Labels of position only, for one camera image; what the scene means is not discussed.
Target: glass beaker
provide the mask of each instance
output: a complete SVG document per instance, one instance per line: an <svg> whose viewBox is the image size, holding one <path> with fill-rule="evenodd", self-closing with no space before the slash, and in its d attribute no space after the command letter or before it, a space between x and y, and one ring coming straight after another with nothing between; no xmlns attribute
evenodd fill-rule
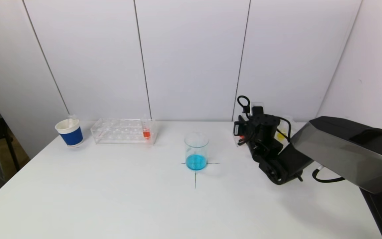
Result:
<svg viewBox="0 0 382 239"><path fill-rule="evenodd" d="M209 139L201 132L185 136L185 165L191 170L201 170L207 165L207 145Z"/></svg>

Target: test tube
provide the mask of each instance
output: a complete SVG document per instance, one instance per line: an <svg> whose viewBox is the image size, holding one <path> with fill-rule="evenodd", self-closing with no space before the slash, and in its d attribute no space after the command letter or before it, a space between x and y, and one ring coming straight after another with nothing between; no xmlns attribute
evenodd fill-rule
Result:
<svg viewBox="0 0 382 239"><path fill-rule="evenodd" d="M151 133L150 133L150 120L147 119L145 116L141 119L141 127L142 127L142 134L144 135L144 138L150 139Z"/></svg>

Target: blue paper cup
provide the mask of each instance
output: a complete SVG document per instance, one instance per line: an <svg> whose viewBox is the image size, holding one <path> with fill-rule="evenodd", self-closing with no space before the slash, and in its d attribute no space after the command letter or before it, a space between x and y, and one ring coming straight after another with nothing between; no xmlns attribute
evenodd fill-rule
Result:
<svg viewBox="0 0 382 239"><path fill-rule="evenodd" d="M56 130L59 132L61 137L64 139L68 147L74 147L79 145L83 141L81 127L79 125L78 119L63 120L56 124Z"/></svg>

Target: blue label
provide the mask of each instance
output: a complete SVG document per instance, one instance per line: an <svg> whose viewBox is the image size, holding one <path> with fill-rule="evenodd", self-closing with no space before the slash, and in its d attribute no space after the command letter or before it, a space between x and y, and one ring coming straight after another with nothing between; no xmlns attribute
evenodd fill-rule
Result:
<svg viewBox="0 0 382 239"><path fill-rule="evenodd" d="M71 133L60 134L60 135L64 139L67 145L79 144L83 139L81 127L79 127L77 130Z"/></svg>

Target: red liquid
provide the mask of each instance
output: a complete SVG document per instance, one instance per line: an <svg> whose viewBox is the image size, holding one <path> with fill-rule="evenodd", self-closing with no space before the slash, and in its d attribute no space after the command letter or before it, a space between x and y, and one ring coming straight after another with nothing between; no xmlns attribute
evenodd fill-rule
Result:
<svg viewBox="0 0 382 239"><path fill-rule="evenodd" d="M143 131L144 138L149 139L151 137L150 131Z"/></svg>

